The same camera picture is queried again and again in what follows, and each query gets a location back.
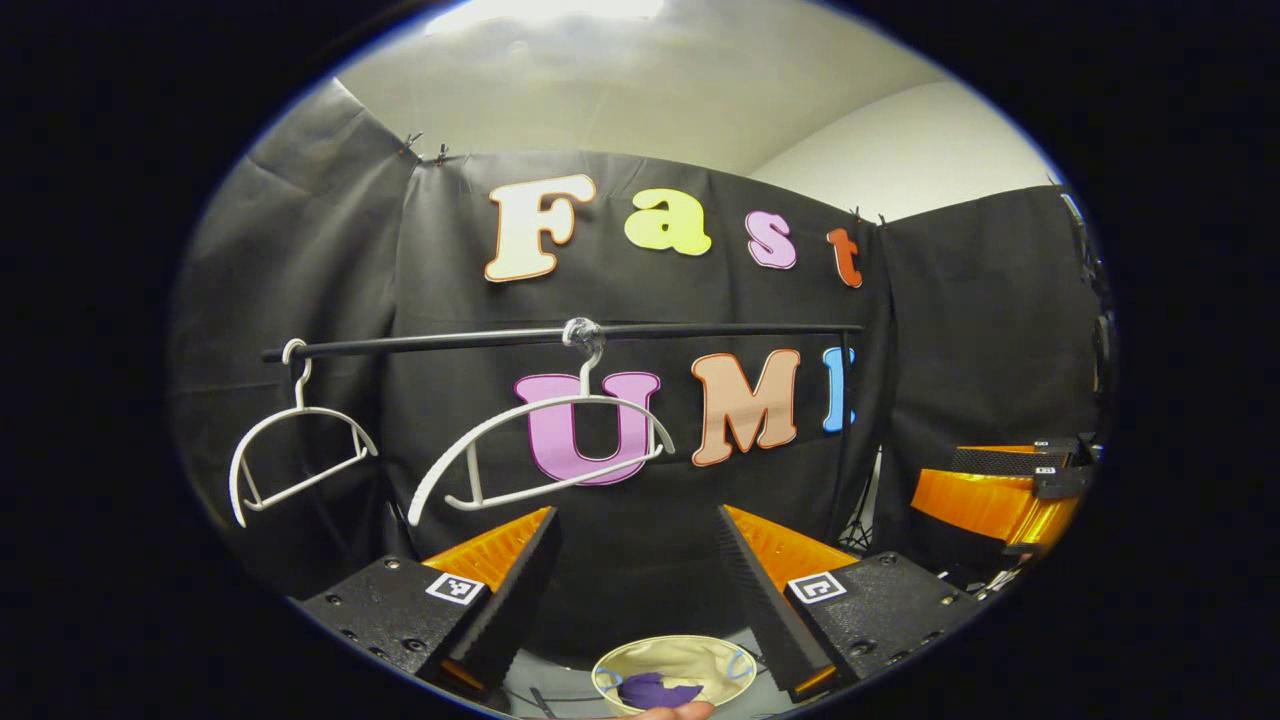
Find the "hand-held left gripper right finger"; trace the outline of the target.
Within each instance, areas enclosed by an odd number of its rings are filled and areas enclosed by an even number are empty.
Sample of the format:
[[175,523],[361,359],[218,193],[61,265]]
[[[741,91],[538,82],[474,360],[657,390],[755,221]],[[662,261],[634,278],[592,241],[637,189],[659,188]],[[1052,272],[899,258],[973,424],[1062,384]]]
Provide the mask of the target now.
[[906,664],[986,607],[901,553],[855,559],[733,506],[719,506],[717,539],[765,665],[797,702]]

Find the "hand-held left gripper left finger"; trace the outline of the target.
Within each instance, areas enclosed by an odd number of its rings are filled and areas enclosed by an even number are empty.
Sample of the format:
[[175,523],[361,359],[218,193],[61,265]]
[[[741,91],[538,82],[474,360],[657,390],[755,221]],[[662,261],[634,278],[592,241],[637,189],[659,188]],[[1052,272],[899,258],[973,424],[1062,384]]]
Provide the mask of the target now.
[[388,666],[456,694],[489,696],[524,646],[562,539],[559,515],[547,506],[428,560],[387,555],[300,606]]

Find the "beige laundry hamper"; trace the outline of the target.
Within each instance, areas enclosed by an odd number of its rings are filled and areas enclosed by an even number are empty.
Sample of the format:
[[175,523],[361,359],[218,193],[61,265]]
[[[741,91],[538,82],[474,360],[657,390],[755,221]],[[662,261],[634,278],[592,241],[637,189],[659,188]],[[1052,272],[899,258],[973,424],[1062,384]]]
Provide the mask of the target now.
[[635,715],[648,710],[623,705],[617,688],[626,676],[639,673],[659,673],[671,685],[701,684],[704,689],[694,702],[719,706],[750,688],[758,662],[745,648],[719,638],[659,635],[605,653],[591,670],[591,684],[611,708]]

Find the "purple shirt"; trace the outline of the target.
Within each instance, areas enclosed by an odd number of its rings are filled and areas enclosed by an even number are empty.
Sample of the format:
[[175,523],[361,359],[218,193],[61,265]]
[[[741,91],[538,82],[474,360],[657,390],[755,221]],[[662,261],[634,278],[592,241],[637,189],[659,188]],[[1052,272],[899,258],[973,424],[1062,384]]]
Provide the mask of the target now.
[[617,694],[623,705],[632,708],[673,708],[695,701],[703,689],[701,684],[671,685],[659,673],[639,673],[626,676]]

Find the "white plastic hanger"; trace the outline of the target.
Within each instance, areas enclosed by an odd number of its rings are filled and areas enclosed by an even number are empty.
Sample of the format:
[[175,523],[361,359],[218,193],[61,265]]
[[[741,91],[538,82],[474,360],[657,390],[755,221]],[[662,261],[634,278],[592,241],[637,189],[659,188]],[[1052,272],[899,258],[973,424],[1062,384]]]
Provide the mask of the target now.
[[[326,480],[349,468],[353,468],[366,460],[372,460],[381,456],[381,451],[374,442],[372,437],[361,427],[352,416],[338,411],[332,407],[323,407],[311,405],[306,400],[306,386],[311,379],[314,372],[314,361],[308,357],[303,360],[302,370],[296,380],[293,380],[293,405],[274,413],[262,420],[257,421],[251,427],[238,441],[234,452],[230,457],[230,466],[228,470],[228,496],[230,502],[232,516],[236,524],[241,528],[247,527],[247,519],[244,512],[253,511],[261,512],[266,509],[273,509],[284,501],[301,495],[302,492],[314,488],[323,480]],[[287,420],[296,420],[305,416],[324,416],[330,419],[337,419],[346,424],[349,432],[349,439],[352,443],[352,456],[330,466],[321,471],[314,473],[306,479],[282,489],[274,495],[264,497],[253,480],[252,471],[250,470],[247,452],[253,441],[256,441],[265,430],[279,425]]]
[[[419,486],[411,497],[410,509],[406,514],[411,527],[417,527],[420,524],[431,492],[439,484],[445,470],[458,457],[463,457],[466,461],[471,498],[461,500],[454,496],[447,496],[445,503],[461,511],[474,512],[545,496],[573,486],[581,486],[582,483],[598,480],[617,471],[622,471],[623,478],[628,478],[643,469],[645,462],[649,462],[663,454],[675,454],[676,445],[671,433],[666,428],[664,423],[648,407],[646,404],[636,404],[627,398],[612,395],[593,393],[591,372],[604,355],[604,331],[596,323],[590,322],[586,318],[575,318],[564,325],[564,329],[561,333],[561,340],[563,345],[579,346],[588,354],[586,360],[579,369],[579,389],[576,393],[544,398],[531,404],[525,404],[520,407],[509,409],[497,414],[495,416],[490,416],[485,421],[481,421],[470,430],[465,432],[428,469],[422,479],[419,482]],[[634,454],[617,451],[608,459],[593,457],[590,460],[590,471],[577,471],[563,478],[554,475],[553,482],[548,484],[493,497],[486,497],[484,495],[479,474],[476,443],[486,433],[504,425],[506,423],[516,419],[529,419],[536,413],[550,410],[553,407],[572,409],[579,405],[609,405],[614,407],[625,407],[641,416],[643,424],[640,425],[640,437],[643,438],[643,447]]]

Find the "black clothes rack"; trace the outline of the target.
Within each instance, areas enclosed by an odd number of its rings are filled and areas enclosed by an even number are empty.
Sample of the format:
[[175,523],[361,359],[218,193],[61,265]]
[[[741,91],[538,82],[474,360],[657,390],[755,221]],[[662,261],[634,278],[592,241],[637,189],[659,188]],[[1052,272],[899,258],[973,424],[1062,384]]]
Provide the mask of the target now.
[[[599,325],[607,340],[646,338],[698,338],[698,337],[755,337],[776,334],[833,334],[840,337],[838,356],[847,356],[850,337],[864,332],[859,324],[797,324],[797,323],[658,323],[632,325]],[[561,340],[564,329],[538,328],[518,331],[468,332],[452,334],[408,336],[383,340],[342,341],[307,345],[293,338],[280,351],[279,361],[292,366],[306,357],[347,357],[365,355],[407,354],[452,348],[485,348],[516,345],[550,343]]]

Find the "black tripod stand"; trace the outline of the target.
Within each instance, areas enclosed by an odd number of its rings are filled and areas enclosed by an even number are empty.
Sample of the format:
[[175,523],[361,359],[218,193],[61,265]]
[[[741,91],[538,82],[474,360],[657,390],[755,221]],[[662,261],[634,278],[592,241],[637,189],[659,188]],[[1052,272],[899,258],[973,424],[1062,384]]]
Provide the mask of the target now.
[[882,461],[883,448],[878,448],[870,475],[863,487],[859,500],[855,502],[854,514],[838,537],[838,544],[855,557],[868,555],[874,539],[874,514],[881,486]]

